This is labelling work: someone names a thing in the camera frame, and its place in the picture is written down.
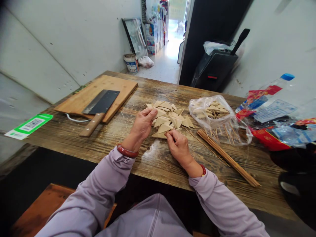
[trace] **cleaver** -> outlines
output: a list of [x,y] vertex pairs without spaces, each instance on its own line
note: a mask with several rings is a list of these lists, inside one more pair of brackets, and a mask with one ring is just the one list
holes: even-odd
[[113,104],[119,91],[102,90],[82,111],[83,114],[94,114],[94,118],[79,134],[81,137],[89,137],[99,123],[103,120],[106,112]]

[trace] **red bead bracelet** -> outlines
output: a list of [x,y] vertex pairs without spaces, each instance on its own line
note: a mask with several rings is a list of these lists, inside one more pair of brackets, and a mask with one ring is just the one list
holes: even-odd
[[201,166],[202,169],[203,169],[203,174],[202,174],[202,177],[203,177],[204,175],[206,175],[206,168],[205,168],[204,165],[202,165],[202,164],[200,164],[200,166]]

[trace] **wooden stool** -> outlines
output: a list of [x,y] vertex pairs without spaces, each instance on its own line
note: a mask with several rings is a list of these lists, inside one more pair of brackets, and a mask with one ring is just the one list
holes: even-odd
[[[34,237],[44,227],[54,211],[74,192],[74,189],[50,184],[12,226],[12,236]],[[104,227],[109,222],[115,207],[116,203],[112,207]]]

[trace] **red bracelet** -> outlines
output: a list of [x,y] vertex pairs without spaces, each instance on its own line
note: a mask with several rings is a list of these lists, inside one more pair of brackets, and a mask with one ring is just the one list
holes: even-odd
[[119,151],[119,153],[129,158],[136,158],[138,156],[138,152],[126,150],[122,147],[122,144],[118,144],[117,150]]
[[202,174],[202,177],[203,177],[204,175],[206,175],[206,168],[205,168],[204,165],[202,165],[202,164],[200,164],[200,166],[201,166],[202,169],[203,169],[203,174]]

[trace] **white plastic bag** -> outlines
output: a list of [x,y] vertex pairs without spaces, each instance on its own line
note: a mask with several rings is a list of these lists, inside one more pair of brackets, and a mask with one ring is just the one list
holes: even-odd
[[203,44],[203,46],[204,46],[205,53],[207,53],[208,55],[210,55],[214,49],[228,49],[229,47],[225,44],[220,44],[220,43],[215,43],[215,42],[210,42],[210,41],[206,41]]
[[[214,101],[219,102],[225,107],[229,114],[222,118],[209,118],[205,112],[210,104]],[[247,145],[252,140],[252,134],[244,122],[236,119],[235,113],[221,95],[212,97],[203,97],[200,99],[192,99],[189,103],[190,115],[205,130],[207,135],[217,143],[227,143],[231,145]],[[198,117],[198,113],[204,113],[202,118]]]
[[148,56],[141,57],[138,62],[144,68],[151,68],[154,65],[154,62]]

